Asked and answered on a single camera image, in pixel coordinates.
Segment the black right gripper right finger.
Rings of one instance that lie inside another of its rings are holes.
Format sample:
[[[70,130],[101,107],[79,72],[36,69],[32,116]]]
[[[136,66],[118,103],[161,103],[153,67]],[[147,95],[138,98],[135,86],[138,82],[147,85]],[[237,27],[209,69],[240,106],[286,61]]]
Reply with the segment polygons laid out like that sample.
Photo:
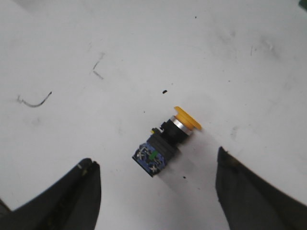
[[[215,189],[232,230],[305,230],[307,207],[218,149]]]

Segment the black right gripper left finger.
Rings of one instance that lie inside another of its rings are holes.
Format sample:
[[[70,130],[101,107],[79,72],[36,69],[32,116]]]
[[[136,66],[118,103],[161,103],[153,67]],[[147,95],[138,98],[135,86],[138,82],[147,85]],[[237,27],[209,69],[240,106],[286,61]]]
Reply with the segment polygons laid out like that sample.
[[[2,230],[93,230],[101,205],[100,166],[81,160],[43,193],[0,218]]]

